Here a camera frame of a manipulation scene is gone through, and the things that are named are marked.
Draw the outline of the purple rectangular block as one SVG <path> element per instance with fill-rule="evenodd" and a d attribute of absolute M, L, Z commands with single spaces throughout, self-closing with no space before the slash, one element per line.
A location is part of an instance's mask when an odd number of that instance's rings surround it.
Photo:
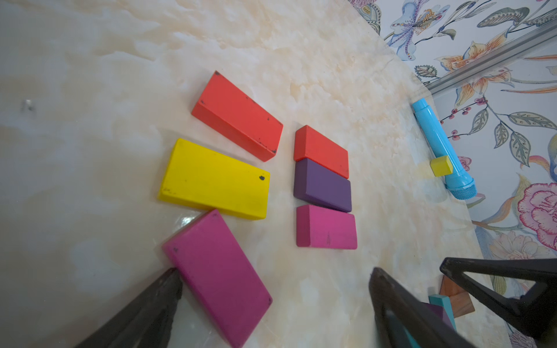
<path fill-rule="evenodd" d="M 321 207 L 352 211 L 351 182 L 311 159 L 296 162 L 294 196 Z"/>

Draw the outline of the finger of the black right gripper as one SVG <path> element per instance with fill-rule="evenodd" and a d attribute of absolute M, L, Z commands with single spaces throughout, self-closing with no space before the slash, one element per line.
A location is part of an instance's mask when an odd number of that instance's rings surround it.
<path fill-rule="evenodd" d="M 541 339 L 556 317 L 555 258 L 445 258 L 440 271 L 525 336 Z"/>

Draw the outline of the magenta rectangular block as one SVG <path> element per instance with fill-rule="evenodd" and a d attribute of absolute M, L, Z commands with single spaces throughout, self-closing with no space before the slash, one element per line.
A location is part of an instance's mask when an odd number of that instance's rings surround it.
<path fill-rule="evenodd" d="M 298 247 L 322 249 L 358 248 L 355 216 L 311 204 L 296 210 Z"/>
<path fill-rule="evenodd" d="M 273 303 L 218 210 L 197 217 L 162 246 L 231 347 L 243 347 Z"/>

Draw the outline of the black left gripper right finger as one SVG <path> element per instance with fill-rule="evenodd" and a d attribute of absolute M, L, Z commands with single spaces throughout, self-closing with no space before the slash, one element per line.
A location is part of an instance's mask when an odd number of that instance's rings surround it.
<path fill-rule="evenodd" d="M 368 283 L 377 329 L 386 347 L 403 347 L 407 331 L 420 347 L 472 347 L 382 268 Z"/>

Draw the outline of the red rectangular block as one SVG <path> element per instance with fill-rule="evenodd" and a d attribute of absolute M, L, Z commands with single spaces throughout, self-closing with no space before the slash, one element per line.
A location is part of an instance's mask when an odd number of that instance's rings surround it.
<path fill-rule="evenodd" d="M 263 162 L 276 156 L 284 125 L 218 71 L 191 114 Z"/>
<path fill-rule="evenodd" d="M 312 160 L 343 178 L 350 177 L 348 151 L 310 126 L 303 126 L 295 133 L 294 161 L 304 159 Z"/>

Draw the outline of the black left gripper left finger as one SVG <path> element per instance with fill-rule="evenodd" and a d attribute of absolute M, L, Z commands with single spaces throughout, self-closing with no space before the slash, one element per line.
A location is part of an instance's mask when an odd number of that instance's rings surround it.
<path fill-rule="evenodd" d="M 170 268 L 79 347 L 167 347 L 183 284 Z"/>

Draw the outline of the yellow rectangular block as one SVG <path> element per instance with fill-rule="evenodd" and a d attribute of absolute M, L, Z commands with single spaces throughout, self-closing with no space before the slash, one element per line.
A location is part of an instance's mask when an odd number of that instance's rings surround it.
<path fill-rule="evenodd" d="M 158 199 L 248 220 L 267 216 L 271 174 L 232 157 L 178 139 Z"/>

